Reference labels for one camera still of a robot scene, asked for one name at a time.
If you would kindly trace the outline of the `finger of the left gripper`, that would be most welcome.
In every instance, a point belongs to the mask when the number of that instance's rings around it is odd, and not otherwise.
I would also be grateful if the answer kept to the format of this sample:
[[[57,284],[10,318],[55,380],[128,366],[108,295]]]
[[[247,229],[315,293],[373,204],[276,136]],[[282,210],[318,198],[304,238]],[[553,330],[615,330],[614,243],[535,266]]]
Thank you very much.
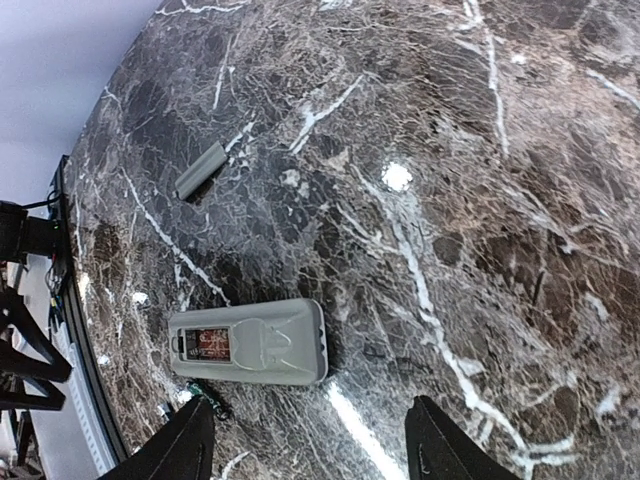
[[[13,376],[7,387],[1,388],[2,410],[60,411],[66,396],[48,380]]]
[[[11,287],[1,291],[1,332],[9,327],[17,330],[44,361],[27,356],[14,349],[8,340],[1,340],[1,370],[57,383],[69,379],[70,363],[61,355],[36,324],[24,304],[23,297]]]

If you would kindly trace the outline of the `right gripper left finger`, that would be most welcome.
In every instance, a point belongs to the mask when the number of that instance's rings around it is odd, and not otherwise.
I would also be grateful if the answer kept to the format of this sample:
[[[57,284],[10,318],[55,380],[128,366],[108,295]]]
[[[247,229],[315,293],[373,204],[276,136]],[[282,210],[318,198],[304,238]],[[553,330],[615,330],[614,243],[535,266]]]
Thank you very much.
[[[137,453],[101,479],[208,480],[214,443],[213,408],[205,397],[193,397]]]

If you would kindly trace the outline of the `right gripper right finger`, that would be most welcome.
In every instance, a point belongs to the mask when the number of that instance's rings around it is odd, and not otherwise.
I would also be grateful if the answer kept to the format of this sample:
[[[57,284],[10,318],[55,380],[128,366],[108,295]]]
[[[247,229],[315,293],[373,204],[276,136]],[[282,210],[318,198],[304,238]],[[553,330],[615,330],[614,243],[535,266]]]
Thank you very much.
[[[404,425],[411,480],[518,480],[428,396],[414,398]]]

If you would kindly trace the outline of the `green AAA battery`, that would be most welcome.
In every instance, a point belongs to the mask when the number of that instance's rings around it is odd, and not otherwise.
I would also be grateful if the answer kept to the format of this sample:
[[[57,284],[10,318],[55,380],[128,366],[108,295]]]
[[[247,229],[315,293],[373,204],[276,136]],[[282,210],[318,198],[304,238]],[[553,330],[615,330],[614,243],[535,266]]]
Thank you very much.
[[[186,388],[192,395],[206,398],[218,420],[226,421],[231,418],[232,412],[229,404],[208,384],[190,379],[186,383]]]

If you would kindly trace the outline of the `white universal remote control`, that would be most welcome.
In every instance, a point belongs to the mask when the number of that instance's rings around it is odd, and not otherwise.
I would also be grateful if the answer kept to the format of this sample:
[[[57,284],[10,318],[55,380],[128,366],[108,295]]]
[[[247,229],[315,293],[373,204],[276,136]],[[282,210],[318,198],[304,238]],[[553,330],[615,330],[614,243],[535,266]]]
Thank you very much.
[[[168,338],[171,368],[184,377],[308,386],[329,371],[324,312],[311,299],[177,313]]]

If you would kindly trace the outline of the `grey battery compartment cover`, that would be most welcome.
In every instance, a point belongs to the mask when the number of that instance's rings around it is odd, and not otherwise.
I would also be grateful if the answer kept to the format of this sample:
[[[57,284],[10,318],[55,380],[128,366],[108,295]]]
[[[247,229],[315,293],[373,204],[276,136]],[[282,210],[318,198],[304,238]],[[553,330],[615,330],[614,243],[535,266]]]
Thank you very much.
[[[177,197],[186,200],[226,163],[227,158],[227,152],[220,142],[209,147],[175,181]]]

